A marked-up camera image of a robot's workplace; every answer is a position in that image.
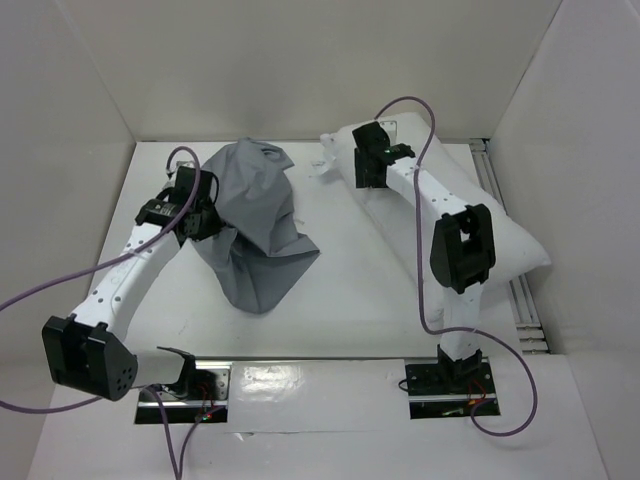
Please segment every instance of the white pillow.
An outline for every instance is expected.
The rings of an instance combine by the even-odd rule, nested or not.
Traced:
[[[395,143],[405,143],[420,154],[429,135],[430,127],[417,113],[403,113],[384,117],[382,120],[397,122]],[[337,133],[324,135],[322,144],[325,155],[335,157],[335,163],[349,185],[356,200],[362,204],[385,241],[391,246],[399,260],[417,283],[416,228],[414,208],[397,192],[388,189],[356,189],[354,149],[352,132],[371,120],[341,128]],[[437,137],[433,138],[422,163],[451,193],[469,205],[483,203],[491,211],[493,235],[496,249],[496,265],[489,272],[486,288],[503,285],[511,279],[542,265],[550,265],[549,255],[542,245],[524,228],[511,220],[500,204],[487,192],[479,188],[458,165]],[[443,289],[431,273],[429,253],[433,238],[433,224],[423,222],[424,248],[424,294],[427,321],[439,327],[443,313]]]

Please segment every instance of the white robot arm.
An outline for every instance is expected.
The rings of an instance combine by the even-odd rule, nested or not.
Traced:
[[[415,154],[407,145],[390,145],[389,136],[373,122],[353,132],[358,188],[390,188],[415,208]],[[479,327],[480,298],[495,265],[491,214],[484,205],[470,206],[426,170],[418,175],[422,222],[433,225],[430,267],[444,289],[444,329]],[[477,335],[442,335],[438,360],[452,381],[480,366]]]
[[[47,321],[42,338],[55,383],[109,400],[122,398],[134,382],[136,385],[175,383],[180,388],[189,388],[185,383],[195,371],[192,355],[163,349],[173,355],[165,355],[160,361],[139,362],[126,348],[125,339],[138,306],[184,242],[203,240],[224,227],[210,197],[215,176],[201,171],[195,200],[187,214],[173,230],[138,251],[177,217],[188,203],[195,179],[193,168],[178,168],[175,185],[149,200],[136,217],[136,225],[122,254],[137,253],[113,266],[68,317],[53,316]]]

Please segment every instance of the gray cloth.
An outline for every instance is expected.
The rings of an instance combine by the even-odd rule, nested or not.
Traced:
[[[281,148],[249,138],[202,166],[220,179],[216,209],[228,225],[193,245],[240,310],[274,308],[320,254],[293,222],[293,191],[283,172],[292,166]],[[215,182],[211,188],[215,198]]]

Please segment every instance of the white wall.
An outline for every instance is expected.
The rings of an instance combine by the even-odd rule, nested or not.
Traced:
[[[179,140],[315,138],[406,94],[489,136],[559,4],[64,1],[134,135]]]
[[[530,276],[609,475],[638,478],[640,0],[565,0],[490,149],[510,213],[553,257]]]
[[[95,262],[133,139],[51,0],[0,4],[0,301]],[[40,330],[77,281],[0,314],[0,398],[46,406]],[[25,478],[44,418],[0,410],[2,478]]]

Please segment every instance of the white floor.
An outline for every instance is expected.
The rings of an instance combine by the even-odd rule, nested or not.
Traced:
[[[102,259],[119,253],[139,207],[163,185],[164,162],[175,145],[138,145]],[[204,161],[222,144],[190,145]],[[280,145],[296,164],[287,175],[298,228],[319,246],[319,259],[276,309],[255,316],[231,307],[213,272],[185,248],[136,313],[129,348],[165,345],[231,357],[435,356],[437,339],[420,328],[408,275],[343,181],[314,176],[311,161],[321,147]],[[468,146],[449,148],[475,175]],[[486,330],[519,348],[506,288],[485,296],[482,315]],[[496,346],[482,346],[491,357],[502,416],[481,421],[513,428],[530,408],[524,372]],[[468,419],[410,421],[406,396],[397,389],[399,360],[239,365],[229,422],[199,427],[185,480],[606,478],[565,359],[529,362],[539,381],[539,415],[525,433],[504,440],[482,435]],[[255,382],[243,383],[247,376],[262,378],[258,390]],[[79,398],[58,387],[52,404]],[[172,478],[162,427],[133,425],[135,403],[132,392],[117,403],[50,415],[29,478]],[[187,428],[172,428],[177,440]]]

